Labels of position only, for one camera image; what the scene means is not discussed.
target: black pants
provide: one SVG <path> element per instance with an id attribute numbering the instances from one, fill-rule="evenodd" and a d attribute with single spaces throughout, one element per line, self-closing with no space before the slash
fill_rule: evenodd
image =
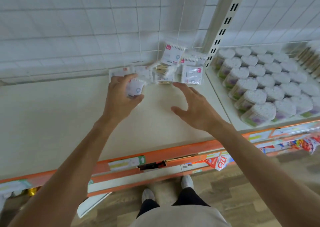
<path id="1" fill-rule="evenodd" d="M 183 189 L 181 191 L 181 193 L 179 194 L 178 200 L 172 205 L 172 206 L 180 206 L 180 205 L 202 205 L 202 206 L 208 206 L 210 207 L 210 205 L 206 204 L 205 201 L 203 201 L 194 191 L 194 189 L 192 189 L 191 187 L 187 187 L 185 189 Z M 157 204 L 156 201 L 151 200 L 151 199 L 146 199 L 142 205 L 141 205 L 141 209 L 140 212 L 137 216 L 137 218 L 148 212 L 151 209 L 155 209 L 157 207 L 160 207 L 159 204 Z"/>

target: beige shirt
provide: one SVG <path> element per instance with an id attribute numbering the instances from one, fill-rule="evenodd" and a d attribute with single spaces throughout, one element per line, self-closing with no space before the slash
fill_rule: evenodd
<path id="1" fill-rule="evenodd" d="M 200 205 L 166 206 L 154 208 L 139 216 L 130 227 L 230 227 L 221 213 Z"/>

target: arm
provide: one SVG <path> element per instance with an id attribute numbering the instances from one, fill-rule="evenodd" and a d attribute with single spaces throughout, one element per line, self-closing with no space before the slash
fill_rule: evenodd
<path id="1" fill-rule="evenodd" d="M 86 198 L 92 171 L 110 134 L 144 97 L 130 100 L 125 96 L 126 84 L 136 76 L 112 77 L 103 115 L 9 227 L 71 225 L 79 204 Z"/>
<path id="2" fill-rule="evenodd" d="M 296 182 L 234 127 L 224 121 L 194 88 L 174 83 L 185 95 L 188 110 L 171 110 L 190 126 L 215 137 L 238 164 L 283 227 L 320 226 L 320 197 Z"/>

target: sneaker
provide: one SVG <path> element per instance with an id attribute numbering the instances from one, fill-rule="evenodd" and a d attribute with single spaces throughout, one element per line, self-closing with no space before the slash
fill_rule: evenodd
<path id="1" fill-rule="evenodd" d="M 187 187 L 191 187 L 193 189 L 193 180 L 189 175 L 185 175 L 182 177 L 181 186 L 182 186 L 182 189 L 185 189 Z"/>
<path id="2" fill-rule="evenodd" d="M 156 200 L 155 195 L 149 188 L 146 188 L 142 193 L 142 202 L 144 202 L 147 199 L 151 199 L 153 201 Z"/>

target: hand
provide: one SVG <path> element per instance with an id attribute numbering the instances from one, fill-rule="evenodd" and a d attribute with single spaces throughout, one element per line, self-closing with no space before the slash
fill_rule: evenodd
<path id="1" fill-rule="evenodd" d="M 177 82 L 173 85 L 183 92 L 188 103 L 188 110 L 184 111 L 179 107 L 171 107 L 171 111 L 191 127 L 212 134 L 214 129 L 228 124 L 196 89 Z"/>
<path id="2" fill-rule="evenodd" d="M 101 119 L 112 121 L 116 124 L 125 119 L 131 111 L 142 101 L 144 95 L 138 95 L 129 99 L 126 95 L 126 86 L 131 79 L 136 78 L 137 74 L 125 76 L 113 76 L 109 83 L 106 105 Z"/>

